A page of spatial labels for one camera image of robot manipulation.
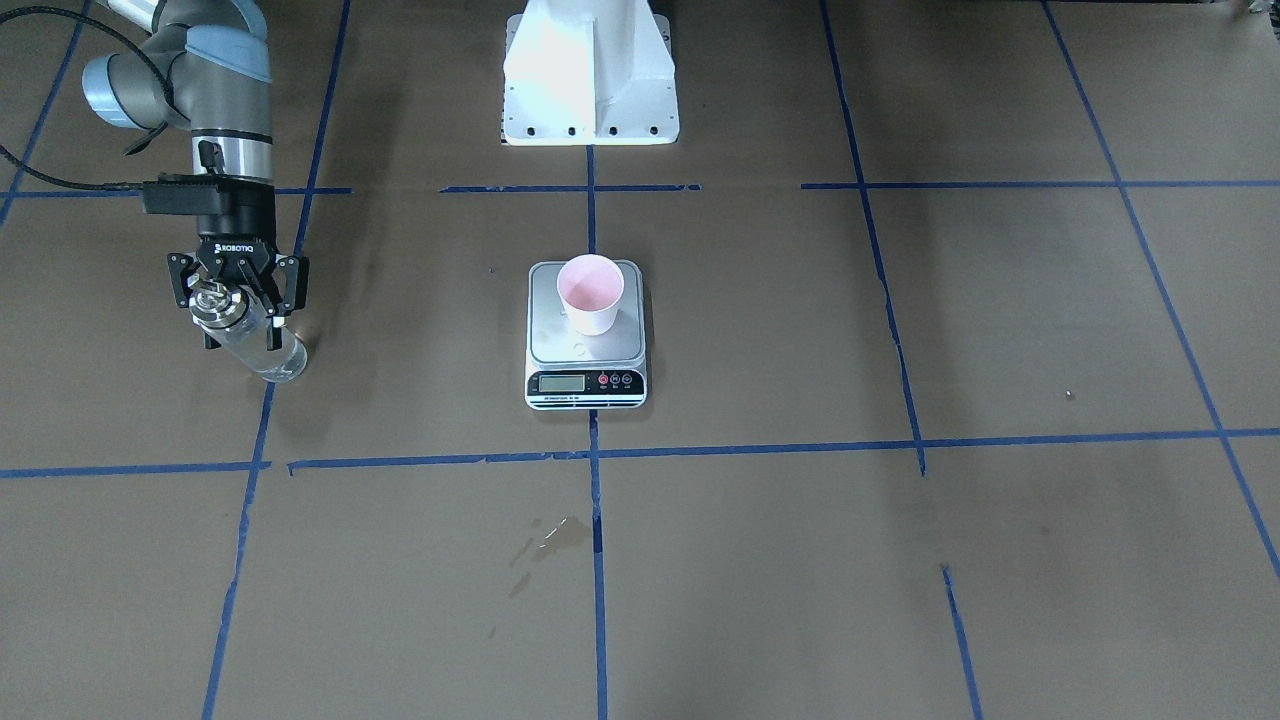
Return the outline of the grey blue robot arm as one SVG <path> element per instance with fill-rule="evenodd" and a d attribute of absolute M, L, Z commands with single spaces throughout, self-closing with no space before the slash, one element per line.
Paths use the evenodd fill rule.
<path fill-rule="evenodd" d="M 305 305 L 308 264 L 276 246 L 268 23 L 252 1 L 110 1 L 148 32 L 134 50 L 92 60 L 82 90 L 106 123 L 191 137 L 192 169 L 141 184 L 147 214 L 192 217 L 200 240 L 172 261 L 179 305 L 198 272 L 253 299 L 265 348 L 283 347 L 285 319 Z"/>

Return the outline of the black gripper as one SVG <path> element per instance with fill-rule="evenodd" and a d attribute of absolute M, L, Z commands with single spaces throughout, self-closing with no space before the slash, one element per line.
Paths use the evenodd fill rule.
<path fill-rule="evenodd" d="M 288 318 L 308 297 L 308 259 L 283 255 L 276 246 L 273 208 L 234 208 L 225 213 L 191 213 L 198 247 L 173 252 L 168 270 L 175 305 L 189 313 L 206 350 L 221 347 L 223 292 L 195 292 L 195 278 L 246 288 L 262 301 L 265 345 L 269 354 L 292 352 L 300 343 Z"/>

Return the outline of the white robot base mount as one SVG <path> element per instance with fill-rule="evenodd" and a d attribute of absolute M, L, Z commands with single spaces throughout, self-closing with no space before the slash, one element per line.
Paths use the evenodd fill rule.
<path fill-rule="evenodd" d="M 500 137 L 511 146 L 678 141 L 671 23 L 649 1 L 529 1 L 506 22 Z"/>

